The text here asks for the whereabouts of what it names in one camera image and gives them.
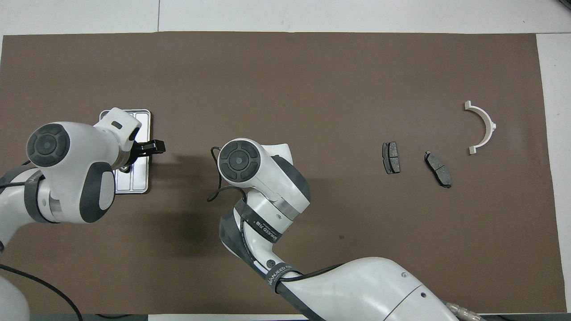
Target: metal plate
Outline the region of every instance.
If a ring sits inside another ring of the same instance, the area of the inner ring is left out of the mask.
[[[137,142],[148,142],[151,139],[151,112],[146,109],[123,109],[129,115],[141,122],[141,128],[135,136]],[[109,111],[104,110],[99,114],[103,118]],[[148,189],[148,166],[149,158],[141,157],[131,165],[127,173],[119,170],[114,171],[116,194],[143,194]]]

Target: black joint cap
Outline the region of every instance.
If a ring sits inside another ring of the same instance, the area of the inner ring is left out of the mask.
[[[220,171],[232,182],[245,182],[258,172],[260,152],[252,143],[234,141],[226,144],[219,155]]]
[[[40,167],[61,162],[70,148],[70,137],[60,124],[47,124],[28,139],[26,151],[30,161]]]

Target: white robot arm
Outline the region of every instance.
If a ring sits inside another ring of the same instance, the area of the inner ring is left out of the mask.
[[[55,122],[37,129],[27,143],[30,161],[0,178],[0,253],[28,223],[100,219],[114,201],[113,170],[137,157],[164,152],[162,141],[135,142],[140,127],[134,117],[113,108],[93,126]],[[18,320],[5,319],[4,311],[27,309],[18,293],[0,278],[0,321]]]
[[[228,142],[218,169],[231,185],[252,187],[220,221],[220,240],[309,320],[456,321],[436,295],[397,263],[363,258],[303,275],[272,247],[309,205],[309,186],[287,145]],[[470,315],[478,321],[479,316]]]

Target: semicircular white bracket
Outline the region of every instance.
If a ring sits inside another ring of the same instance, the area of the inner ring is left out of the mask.
[[[484,136],[484,139],[482,139],[482,141],[478,145],[468,147],[470,155],[472,155],[476,153],[476,149],[479,149],[490,140],[490,138],[492,137],[492,133],[496,130],[496,124],[492,122],[490,115],[488,115],[488,113],[486,113],[482,108],[472,106],[471,101],[467,101],[464,103],[464,109],[473,111],[474,113],[480,115],[480,117],[482,117],[484,123],[486,124],[486,135]]]

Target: grey strap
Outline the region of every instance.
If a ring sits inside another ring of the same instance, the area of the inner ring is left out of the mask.
[[[256,211],[254,211],[243,200],[239,200],[234,206],[238,214],[244,219],[254,231],[258,232],[264,239],[269,242],[276,243],[282,237],[282,234],[276,231],[266,220],[264,220]]]
[[[301,272],[296,270],[296,268],[287,263],[284,262],[278,263],[274,265],[274,267],[268,272],[268,274],[266,274],[266,282],[274,292],[278,293],[277,287],[280,279],[282,278],[282,276],[284,276],[284,274],[292,271],[301,274]]]
[[[34,221],[57,224],[57,222],[52,222],[46,219],[39,210],[38,191],[39,181],[42,179],[44,179],[42,171],[37,171],[28,178],[24,184],[24,205],[26,206],[26,211],[28,211],[28,214],[34,219]]]

